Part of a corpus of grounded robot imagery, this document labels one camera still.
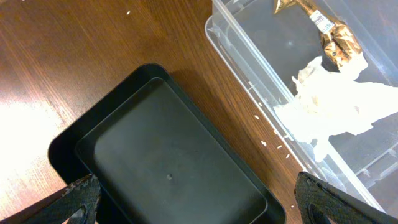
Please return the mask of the gold coffee sachet wrapper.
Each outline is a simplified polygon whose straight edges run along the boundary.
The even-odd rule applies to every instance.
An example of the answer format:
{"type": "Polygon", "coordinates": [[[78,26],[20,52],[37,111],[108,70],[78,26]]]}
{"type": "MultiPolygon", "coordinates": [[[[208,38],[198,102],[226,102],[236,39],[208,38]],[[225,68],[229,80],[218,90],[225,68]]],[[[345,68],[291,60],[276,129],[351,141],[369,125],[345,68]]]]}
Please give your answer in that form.
{"type": "Polygon", "coordinates": [[[339,71],[362,71],[368,67],[363,49],[349,26],[329,16],[312,0],[274,0],[274,13],[295,4],[301,7],[319,30],[322,49],[339,71]]]}

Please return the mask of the white tissue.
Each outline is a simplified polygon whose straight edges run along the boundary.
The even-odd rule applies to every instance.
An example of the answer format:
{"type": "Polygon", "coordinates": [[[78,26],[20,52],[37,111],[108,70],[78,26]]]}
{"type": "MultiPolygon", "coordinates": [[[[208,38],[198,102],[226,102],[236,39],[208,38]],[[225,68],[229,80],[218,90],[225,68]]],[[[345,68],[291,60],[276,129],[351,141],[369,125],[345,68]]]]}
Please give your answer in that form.
{"type": "Polygon", "coordinates": [[[292,77],[297,94],[290,103],[275,106],[277,117],[299,142],[310,144],[316,162],[329,153],[329,137],[358,135],[373,123],[397,112],[397,88],[382,83],[357,82],[358,73],[329,72],[321,56],[292,77]]]}

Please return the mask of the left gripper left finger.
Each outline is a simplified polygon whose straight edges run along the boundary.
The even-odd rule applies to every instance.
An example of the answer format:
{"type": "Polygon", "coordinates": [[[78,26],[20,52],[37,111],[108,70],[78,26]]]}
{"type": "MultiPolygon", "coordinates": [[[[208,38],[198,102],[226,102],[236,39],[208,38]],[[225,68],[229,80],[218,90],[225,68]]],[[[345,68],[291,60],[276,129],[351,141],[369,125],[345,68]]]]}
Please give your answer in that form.
{"type": "Polygon", "coordinates": [[[89,174],[1,223],[94,224],[100,198],[100,182],[95,175],[89,174]]]}

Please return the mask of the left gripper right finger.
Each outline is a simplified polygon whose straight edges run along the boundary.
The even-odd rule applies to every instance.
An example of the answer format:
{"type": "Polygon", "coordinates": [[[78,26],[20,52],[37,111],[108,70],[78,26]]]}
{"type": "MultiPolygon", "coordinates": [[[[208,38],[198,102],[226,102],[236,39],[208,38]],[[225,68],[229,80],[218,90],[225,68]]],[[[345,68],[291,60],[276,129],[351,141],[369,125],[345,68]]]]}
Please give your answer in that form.
{"type": "Polygon", "coordinates": [[[327,182],[299,172],[295,199],[304,223],[393,223],[397,219],[348,195],[327,182]]]}

